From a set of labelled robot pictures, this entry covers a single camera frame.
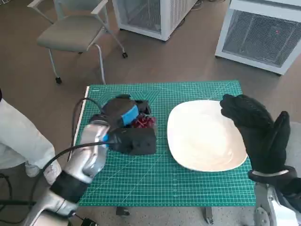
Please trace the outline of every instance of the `grid lines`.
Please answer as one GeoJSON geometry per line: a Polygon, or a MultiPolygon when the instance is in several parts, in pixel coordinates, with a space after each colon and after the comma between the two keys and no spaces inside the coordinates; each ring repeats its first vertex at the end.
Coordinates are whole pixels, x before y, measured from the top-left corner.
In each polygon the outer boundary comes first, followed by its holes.
{"type": "MultiPolygon", "coordinates": [[[[88,97],[104,105],[118,94],[147,99],[157,118],[157,152],[127,156],[109,151],[104,169],[80,201],[82,206],[251,206],[253,182],[250,161],[225,172],[196,172],[180,166],[167,144],[167,119],[178,104],[200,99],[221,100],[224,94],[241,94],[238,81],[91,85],[88,97]]],[[[79,137],[97,107],[86,102],[79,137]]]]}

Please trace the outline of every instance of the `oval plate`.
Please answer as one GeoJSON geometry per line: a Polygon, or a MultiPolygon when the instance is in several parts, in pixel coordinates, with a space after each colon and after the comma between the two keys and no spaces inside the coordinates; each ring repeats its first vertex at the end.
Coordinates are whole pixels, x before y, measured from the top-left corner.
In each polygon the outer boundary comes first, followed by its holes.
{"type": "Polygon", "coordinates": [[[191,170],[231,170],[247,158],[243,139],[233,121],[221,114],[219,101],[177,105],[168,118],[167,140],[173,158],[191,170]]]}

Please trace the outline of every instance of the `person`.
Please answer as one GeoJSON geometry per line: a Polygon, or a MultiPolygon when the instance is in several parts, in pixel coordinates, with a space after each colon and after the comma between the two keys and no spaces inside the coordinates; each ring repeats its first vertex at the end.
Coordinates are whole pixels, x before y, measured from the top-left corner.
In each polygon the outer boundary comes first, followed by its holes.
{"type": "MultiPolygon", "coordinates": [[[[2,98],[0,89],[0,169],[25,162],[25,172],[32,178],[54,156],[53,145],[26,116],[2,98]]],[[[54,161],[44,172],[46,181],[53,184],[61,171],[54,161]]]]}

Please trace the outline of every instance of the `robotic hand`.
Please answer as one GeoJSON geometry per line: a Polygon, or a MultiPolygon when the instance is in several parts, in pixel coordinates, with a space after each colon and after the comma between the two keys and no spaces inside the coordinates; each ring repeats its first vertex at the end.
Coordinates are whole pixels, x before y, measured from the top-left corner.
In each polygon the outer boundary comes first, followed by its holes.
{"type": "Polygon", "coordinates": [[[242,135],[252,170],[249,178],[256,183],[255,225],[298,225],[301,212],[301,179],[295,168],[285,166],[290,136],[288,112],[276,121],[255,99],[245,95],[224,95],[222,115],[234,121],[242,135]]]}
{"type": "MultiPolygon", "coordinates": [[[[83,129],[80,144],[108,141],[113,151],[130,155],[155,153],[156,135],[152,128],[125,128],[140,113],[150,113],[147,101],[134,101],[129,95],[110,100],[83,129]]],[[[104,168],[107,150],[107,145],[98,145],[73,151],[62,173],[33,206],[23,225],[67,226],[80,198],[104,168]]]]}

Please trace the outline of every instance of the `floor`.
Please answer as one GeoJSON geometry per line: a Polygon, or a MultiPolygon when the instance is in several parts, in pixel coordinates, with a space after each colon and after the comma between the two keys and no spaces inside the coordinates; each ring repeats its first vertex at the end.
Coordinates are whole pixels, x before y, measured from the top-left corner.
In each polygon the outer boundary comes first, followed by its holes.
{"type": "MultiPolygon", "coordinates": [[[[100,83],[97,50],[91,49],[82,55],[55,51],[54,58],[63,80],[62,85],[57,85],[48,52],[36,44],[37,37],[49,24],[26,7],[30,1],[12,0],[0,6],[0,86],[4,99],[25,114],[59,152],[70,144],[74,104],[84,95],[87,85],[100,83]]],[[[164,43],[119,31],[109,3],[112,30],[126,47],[129,58],[122,58],[120,49],[109,35],[99,40],[107,83],[238,79],[243,92],[264,103],[273,117],[281,110],[287,110],[292,121],[301,121],[300,57],[282,77],[214,57],[228,4],[229,0],[223,3],[205,1],[203,9],[191,11],[185,23],[164,43]]],[[[54,17],[51,0],[46,0],[42,8],[54,17]]],[[[65,158],[59,162],[63,165],[65,158]]],[[[2,171],[10,175],[14,198],[26,200],[33,179],[26,176],[24,166],[2,171]]],[[[45,187],[43,180],[36,197],[45,187]]],[[[4,199],[7,189],[3,181],[0,181],[0,188],[3,191],[0,196],[4,199]]],[[[26,211],[25,207],[9,207],[0,213],[0,218],[17,221],[26,211]]],[[[131,208],[129,218],[119,218],[114,211],[113,207],[84,207],[80,208],[79,214],[102,226],[206,225],[202,209],[198,207],[131,208]]],[[[213,211],[216,226],[252,224],[252,207],[216,207],[213,211]]],[[[80,225],[78,219],[73,219],[73,223],[80,225]]]]}

